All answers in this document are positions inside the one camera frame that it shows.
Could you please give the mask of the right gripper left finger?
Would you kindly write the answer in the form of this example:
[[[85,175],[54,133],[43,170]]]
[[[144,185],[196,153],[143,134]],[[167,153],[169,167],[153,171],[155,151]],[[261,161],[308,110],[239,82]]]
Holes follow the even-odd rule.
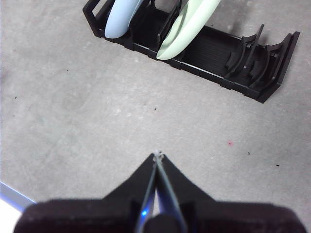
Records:
[[[140,233],[153,210],[156,167],[150,154],[102,199],[58,199],[27,207],[16,233]]]

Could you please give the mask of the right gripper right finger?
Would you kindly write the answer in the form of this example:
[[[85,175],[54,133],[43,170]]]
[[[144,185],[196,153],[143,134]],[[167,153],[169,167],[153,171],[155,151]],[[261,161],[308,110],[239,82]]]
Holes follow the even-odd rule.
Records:
[[[190,233],[305,233],[296,213],[270,203],[213,199],[164,156],[161,165]]]

